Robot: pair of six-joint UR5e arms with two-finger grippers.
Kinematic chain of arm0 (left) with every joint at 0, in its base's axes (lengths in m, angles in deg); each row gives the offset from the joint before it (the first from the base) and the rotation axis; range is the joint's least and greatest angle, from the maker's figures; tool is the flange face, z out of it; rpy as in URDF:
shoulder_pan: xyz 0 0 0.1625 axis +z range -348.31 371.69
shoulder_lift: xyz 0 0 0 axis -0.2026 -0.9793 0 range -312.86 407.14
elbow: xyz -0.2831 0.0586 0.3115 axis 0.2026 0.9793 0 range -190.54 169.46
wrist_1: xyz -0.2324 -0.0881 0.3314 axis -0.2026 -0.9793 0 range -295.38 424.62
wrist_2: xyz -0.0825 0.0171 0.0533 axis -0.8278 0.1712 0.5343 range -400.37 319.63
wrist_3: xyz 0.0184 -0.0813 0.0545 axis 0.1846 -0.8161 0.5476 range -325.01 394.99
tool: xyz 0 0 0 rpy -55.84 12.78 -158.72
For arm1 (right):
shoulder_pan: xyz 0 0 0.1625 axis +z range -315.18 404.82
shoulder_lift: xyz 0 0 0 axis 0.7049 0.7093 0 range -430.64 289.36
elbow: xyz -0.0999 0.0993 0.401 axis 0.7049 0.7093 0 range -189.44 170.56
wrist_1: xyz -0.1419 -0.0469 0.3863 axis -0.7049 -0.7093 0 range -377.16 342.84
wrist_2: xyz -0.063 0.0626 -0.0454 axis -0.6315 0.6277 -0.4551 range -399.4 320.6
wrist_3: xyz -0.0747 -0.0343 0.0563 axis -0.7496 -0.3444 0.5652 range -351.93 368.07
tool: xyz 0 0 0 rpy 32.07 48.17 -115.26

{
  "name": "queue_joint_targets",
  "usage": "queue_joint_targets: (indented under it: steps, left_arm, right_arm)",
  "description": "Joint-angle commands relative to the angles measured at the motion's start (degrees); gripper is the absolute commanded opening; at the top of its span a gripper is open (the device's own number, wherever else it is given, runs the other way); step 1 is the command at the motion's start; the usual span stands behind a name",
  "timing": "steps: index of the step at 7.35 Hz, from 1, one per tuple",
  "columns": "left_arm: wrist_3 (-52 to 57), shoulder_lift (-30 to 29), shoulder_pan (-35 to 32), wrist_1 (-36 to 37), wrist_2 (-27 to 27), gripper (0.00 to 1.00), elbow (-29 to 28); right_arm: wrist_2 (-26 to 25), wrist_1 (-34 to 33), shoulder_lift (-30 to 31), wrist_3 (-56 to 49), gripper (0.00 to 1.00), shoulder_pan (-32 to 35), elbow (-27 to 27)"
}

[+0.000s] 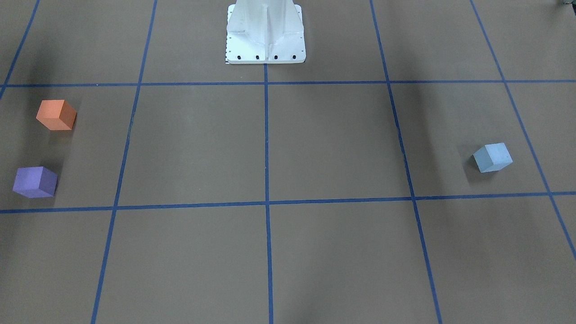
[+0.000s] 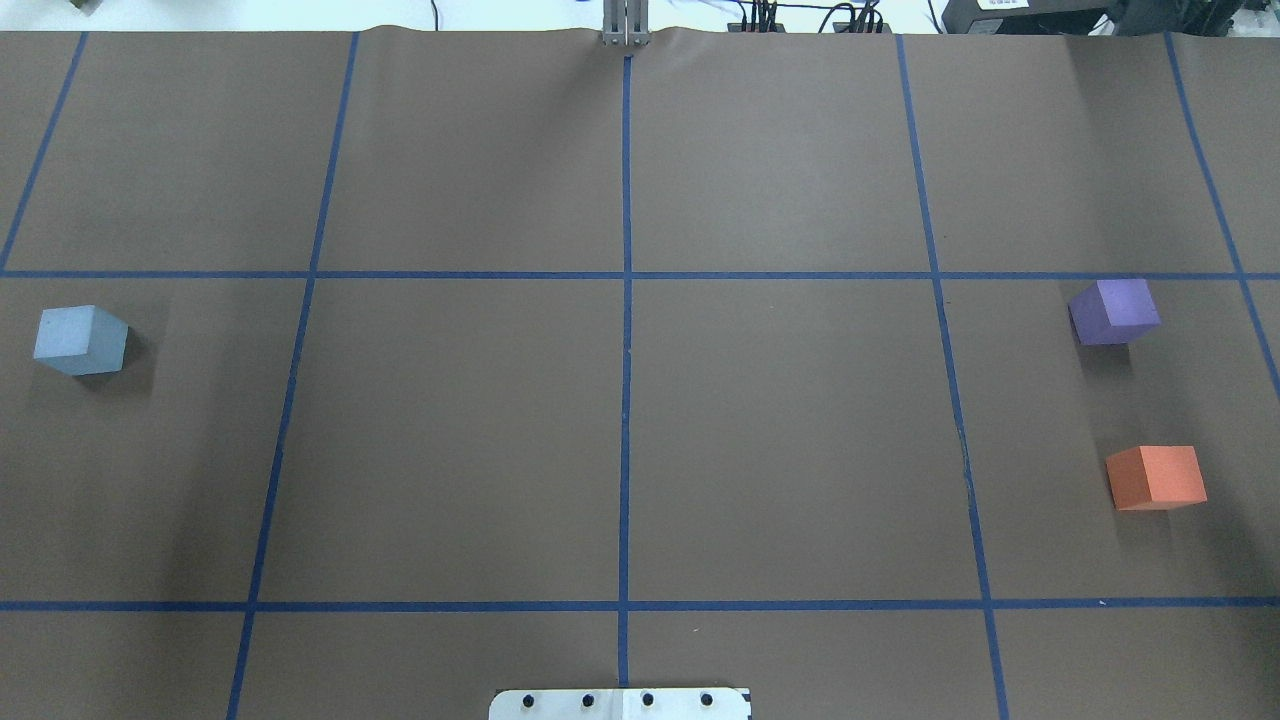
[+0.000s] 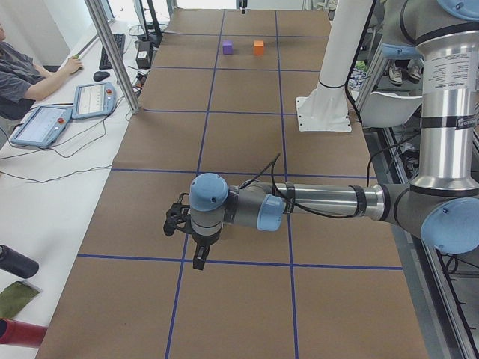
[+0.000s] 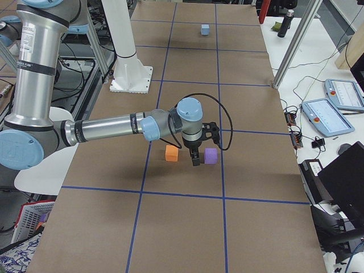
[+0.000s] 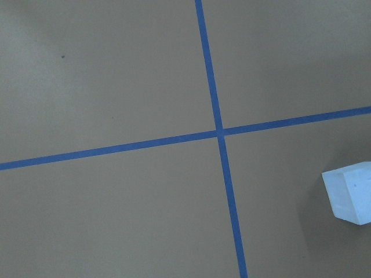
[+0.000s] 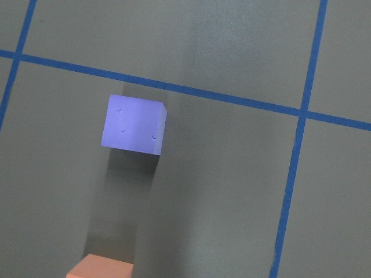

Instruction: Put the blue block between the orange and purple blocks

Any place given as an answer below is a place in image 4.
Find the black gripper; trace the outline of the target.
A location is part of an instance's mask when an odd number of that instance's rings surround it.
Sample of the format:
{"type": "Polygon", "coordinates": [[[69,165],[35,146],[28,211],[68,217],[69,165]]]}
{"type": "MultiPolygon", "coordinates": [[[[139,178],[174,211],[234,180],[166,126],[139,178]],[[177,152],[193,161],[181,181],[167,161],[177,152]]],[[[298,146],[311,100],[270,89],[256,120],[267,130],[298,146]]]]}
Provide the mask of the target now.
{"type": "Polygon", "coordinates": [[[189,154],[194,167],[200,165],[200,156],[197,150],[204,141],[212,140],[214,144],[220,144],[219,128],[215,122],[202,123],[201,128],[196,133],[188,133],[182,131],[182,140],[186,148],[189,149],[189,154]]]}

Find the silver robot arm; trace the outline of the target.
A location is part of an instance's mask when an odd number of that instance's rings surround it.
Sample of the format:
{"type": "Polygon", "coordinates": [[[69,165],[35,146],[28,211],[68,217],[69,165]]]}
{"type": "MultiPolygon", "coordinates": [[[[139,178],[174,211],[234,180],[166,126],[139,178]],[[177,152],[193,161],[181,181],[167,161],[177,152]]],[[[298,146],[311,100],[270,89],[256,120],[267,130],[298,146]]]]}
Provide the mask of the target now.
{"type": "Polygon", "coordinates": [[[131,113],[90,121],[49,117],[61,36],[70,27],[88,26],[86,1],[19,1],[16,11],[22,21],[22,36],[13,108],[1,131],[1,164],[23,170],[66,147],[96,139],[142,134],[146,140],[164,139],[180,133],[180,147],[187,147],[194,166],[200,164],[202,142],[220,142],[214,122],[202,120],[196,94],[182,98],[164,111],[131,113]]]}

